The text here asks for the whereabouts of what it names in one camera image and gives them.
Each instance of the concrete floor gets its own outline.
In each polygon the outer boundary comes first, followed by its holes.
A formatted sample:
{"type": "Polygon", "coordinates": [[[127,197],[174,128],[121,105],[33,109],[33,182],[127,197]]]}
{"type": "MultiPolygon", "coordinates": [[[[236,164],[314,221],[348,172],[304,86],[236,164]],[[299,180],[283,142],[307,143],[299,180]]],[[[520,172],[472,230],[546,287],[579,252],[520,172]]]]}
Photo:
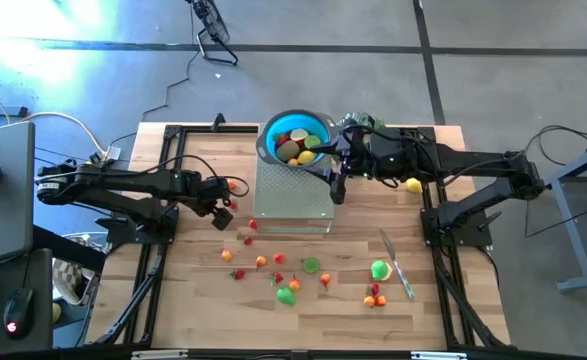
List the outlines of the concrete floor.
{"type": "MultiPolygon", "coordinates": [[[[234,44],[420,45],[410,0],[217,2],[234,44]]],[[[189,11],[182,0],[25,3],[0,4],[0,98],[33,112],[60,111],[80,118],[104,145],[135,131],[142,112],[162,103],[165,87],[184,75],[193,55],[39,50],[11,40],[189,44],[189,11]]],[[[432,46],[587,48],[587,0],[423,4],[432,46]]],[[[198,31],[201,25],[195,21],[198,31]]],[[[144,121],[212,121],[223,112],[228,121],[258,122],[283,109],[308,108],[334,117],[368,111],[388,123],[435,123],[421,54],[253,51],[238,56],[237,68],[195,60],[191,81],[173,88],[170,106],[144,121]]],[[[463,127],[468,149],[520,149],[549,124],[587,131],[587,57],[436,55],[433,62],[446,123],[463,127]]],[[[38,119],[36,128],[40,147],[79,157],[94,151],[81,130],[63,119],[38,119]],[[71,136],[77,140],[70,141],[71,136]]],[[[125,158],[132,143],[121,143],[125,158]]],[[[559,133],[548,135],[545,144],[564,161],[586,147],[579,137],[559,133]]],[[[529,155],[542,175],[558,169],[535,147],[529,155]]],[[[478,186],[486,183],[476,181],[478,186]]],[[[493,254],[513,344],[587,355],[587,290],[560,295],[555,289],[556,281],[579,274],[564,228],[526,239],[524,203],[508,201],[497,208],[504,214],[491,226],[493,254]]],[[[531,208],[531,229],[559,219],[550,194],[531,208]]],[[[35,204],[35,223],[60,234],[100,231],[92,222],[95,217],[83,209],[35,204]]],[[[77,328],[56,333],[56,344],[74,343],[77,328]]]]}

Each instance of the plastic fruit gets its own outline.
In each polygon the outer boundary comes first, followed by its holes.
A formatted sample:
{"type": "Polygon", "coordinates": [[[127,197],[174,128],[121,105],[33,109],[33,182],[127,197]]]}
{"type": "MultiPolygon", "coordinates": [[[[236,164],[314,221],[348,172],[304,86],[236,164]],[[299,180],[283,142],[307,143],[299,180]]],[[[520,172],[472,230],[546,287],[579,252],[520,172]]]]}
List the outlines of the plastic fruit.
{"type": "Polygon", "coordinates": [[[310,164],[315,161],[315,153],[309,150],[304,150],[297,157],[297,162],[300,165],[310,164]]]}
{"type": "Polygon", "coordinates": [[[283,304],[295,305],[295,293],[288,286],[281,287],[277,291],[277,300],[283,304]]]}
{"type": "Polygon", "coordinates": [[[322,276],[320,276],[320,283],[322,285],[324,285],[324,288],[326,290],[329,289],[328,285],[331,282],[331,275],[330,274],[322,274],[322,276]]]}
{"type": "Polygon", "coordinates": [[[244,277],[244,274],[245,274],[244,270],[237,269],[237,270],[231,271],[230,275],[234,280],[240,280],[241,278],[244,277]]]}
{"type": "Polygon", "coordinates": [[[385,281],[391,277],[393,268],[382,260],[377,260],[371,265],[371,277],[375,281],[385,281]]]}
{"type": "Polygon", "coordinates": [[[366,288],[367,295],[377,296],[380,292],[380,285],[379,284],[371,284],[368,288],[366,288]]]}
{"type": "Polygon", "coordinates": [[[222,261],[230,262],[233,260],[233,253],[229,250],[222,250],[222,261]]]}
{"type": "Polygon", "coordinates": [[[296,292],[300,290],[301,287],[302,283],[295,277],[295,275],[293,275],[293,280],[289,281],[289,288],[291,288],[291,291],[296,292]]]}
{"type": "Polygon", "coordinates": [[[384,306],[386,305],[386,296],[380,295],[375,298],[375,306],[384,306]]]}
{"type": "Polygon", "coordinates": [[[284,280],[284,277],[282,276],[282,274],[275,272],[272,273],[271,276],[269,277],[269,280],[271,280],[271,286],[279,283],[280,281],[284,280]]]}
{"type": "Polygon", "coordinates": [[[291,131],[291,140],[295,141],[298,145],[304,145],[304,139],[309,136],[309,132],[304,129],[295,129],[291,131]]]}
{"type": "Polygon", "coordinates": [[[416,178],[410,178],[406,180],[406,188],[413,194],[422,193],[422,183],[419,182],[416,178]]]}
{"type": "Polygon", "coordinates": [[[282,254],[273,255],[273,261],[275,261],[276,264],[284,264],[284,255],[282,255],[282,254]]]}
{"type": "Polygon", "coordinates": [[[262,266],[266,266],[266,258],[264,256],[258,256],[257,259],[255,259],[255,271],[262,266]]]}
{"type": "Polygon", "coordinates": [[[309,135],[306,137],[306,139],[304,139],[304,146],[307,149],[312,148],[313,146],[316,145],[320,145],[322,142],[320,141],[320,138],[315,136],[315,135],[309,135]]]}
{"type": "Polygon", "coordinates": [[[375,298],[373,296],[367,296],[364,298],[364,306],[373,307],[375,306],[375,298]]]}
{"type": "Polygon", "coordinates": [[[315,274],[320,270],[320,260],[317,258],[306,258],[302,263],[302,269],[309,274],[315,274]]]}
{"type": "Polygon", "coordinates": [[[291,158],[294,158],[299,152],[300,146],[293,140],[285,142],[275,150],[277,158],[284,162],[291,160],[291,158]]]}

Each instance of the knife blade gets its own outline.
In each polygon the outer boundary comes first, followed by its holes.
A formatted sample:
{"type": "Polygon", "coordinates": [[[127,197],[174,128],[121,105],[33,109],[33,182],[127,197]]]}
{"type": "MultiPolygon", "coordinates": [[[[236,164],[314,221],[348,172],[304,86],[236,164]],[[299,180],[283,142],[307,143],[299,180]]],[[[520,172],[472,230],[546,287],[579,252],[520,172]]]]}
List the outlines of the knife blade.
{"type": "Polygon", "coordinates": [[[388,251],[389,255],[391,256],[391,260],[393,260],[393,265],[395,265],[395,270],[397,270],[397,274],[400,277],[400,280],[402,280],[402,284],[404,284],[404,289],[406,289],[406,295],[408,295],[409,299],[415,300],[415,293],[413,293],[413,288],[411,288],[411,285],[409,284],[409,280],[404,275],[404,271],[402,271],[402,268],[400,268],[400,263],[397,261],[397,258],[395,256],[395,248],[393,247],[391,240],[389,240],[388,236],[386,236],[386,233],[384,232],[384,230],[382,230],[382,229],[379,229],[379,230],[380,230],[380,236],[382,237],[382,240],[384,241],[384,246],[386,247],[386,251],[388,251]]]}

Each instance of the red strawberry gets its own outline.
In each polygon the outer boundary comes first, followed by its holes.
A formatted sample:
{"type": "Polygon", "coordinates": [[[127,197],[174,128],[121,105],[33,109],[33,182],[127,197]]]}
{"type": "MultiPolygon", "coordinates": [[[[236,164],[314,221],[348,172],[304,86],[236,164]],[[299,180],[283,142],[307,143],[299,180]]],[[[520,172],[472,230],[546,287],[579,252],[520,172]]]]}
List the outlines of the red strawberry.
{"type": "Polygon", "coordinates": [[[272,273],[269,279],[271,279],[271,286],[273,286],[279,283],[280,281],[284,280],[284,277],[282,277],[282,274],[276,272],[272,273]]]}
{"type": "Polygon", "coordinates": [[[244,270],[242,270],[242,269],[233,270],[233,271],[231,271],[230,275],[234,280],[240,280],[241,278],[244,277],[244,270]]]}
{"type": "Polygon", "coordinates": [[[284,264],[284,255],[282,255],[282,254],[273,255],[273,261],[275,261],[276,264],[284,264]]]}
{"type": "Polygon", "coordinates": [[[379,284],[371,284],[366,288],[367,295],[377,296],[380,292],[380,285],[379,284]]]}

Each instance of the wooden table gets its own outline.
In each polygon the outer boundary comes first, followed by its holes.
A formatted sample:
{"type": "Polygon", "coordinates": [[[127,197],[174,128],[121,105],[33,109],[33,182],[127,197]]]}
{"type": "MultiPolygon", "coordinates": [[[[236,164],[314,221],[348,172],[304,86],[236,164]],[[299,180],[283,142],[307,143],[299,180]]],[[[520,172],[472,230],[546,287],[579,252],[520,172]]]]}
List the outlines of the wooden table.
{"type": "MultiPolygon", "coordinates": [[[[157,164],[164,123],[140,124],[130,169],[157,164]]],[[[463,150],[458,126],[436,127],[438,142],[463,150]]],[[[207,160],[219,175],[235,175],[255,183],[254,134],[192,134],[186,154],[207,160]]],[[[206,168],[185,159],[184,168],[206,168]]],[[[470,178],[449,187],[452,200],[474,191],[470,178]]],[[[330,234],[266,235],[248,228],[253,196],[237,199],[235,219],[225,231],[181,206],[175,243],[170,247],[162,282],[153,347],[249,348],[249,349],[444,349],[442,317],[438,303],[430,250],[423,245],[419,210],[422,197],[405,186],[389,189],[376,181],[349,179],[345,204],[336,207],[330,234]],[[383,228],[398,251],[399,261],[413,286],[416,300],[407,299],[396,275],[381,284],[388,299],[385,307],[362,304],[374,260],[389,260],[380,239],[383,228]],[[250,235],[252,246],[243,239],[250,235]],[[220,260],[222,249],[235,257],[220,260]],[[286,263],[274,265],[272,255],[281,252],[286,263]],[[264,255],[269,265],[254,271],[255,258],[264,255]],[[320,259],[322,270],[309,275],[300,261],[320,259]],[[234,281],[234,268],[247,271],[234,281]],[[269,273],[279,271],[288,281],[295,274],[302,282],[293,307],[275,299],[277,287],[269,286],[269,273]],[[329,273],[328,291],[319,283],[329,273]]],[[[122,311],[131,296],[140,246],[122,246],[109,256],[103,272],[87,336],[97,339],[122,311]]],[[[152,252],[149,263],[153,263],[152,252]]],[[[493,268],[475,248],[460,248],[460,260],[470,303],[498,338],[509,342],[500,294],[493,268]]],[[[138,333],[146,317],[146,300],[138,318],[138,333]]],[[[462,339],[457,306],[452,305],[456,334],[462,339]]]]}

